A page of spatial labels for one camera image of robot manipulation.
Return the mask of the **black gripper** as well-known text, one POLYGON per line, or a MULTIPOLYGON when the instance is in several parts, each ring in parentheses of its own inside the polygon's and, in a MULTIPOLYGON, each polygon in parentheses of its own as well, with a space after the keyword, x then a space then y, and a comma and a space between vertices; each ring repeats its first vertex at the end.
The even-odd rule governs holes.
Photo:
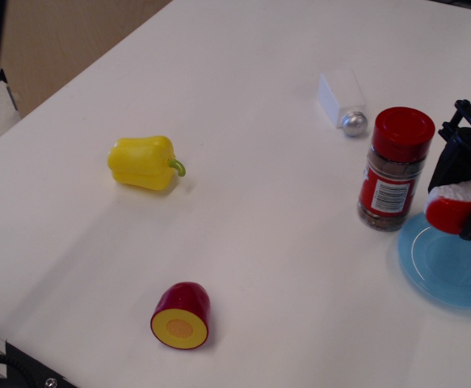
MULTIPOLYGON (((439 130, 446 146, 431 177, 429 192, 437 187, 471 180, 471 103, 467 99, 459 99, 454 106, 456 112, 452 119, 444 122, 439 130)), ((460 237, 471 241, 471 214, 460 237)))

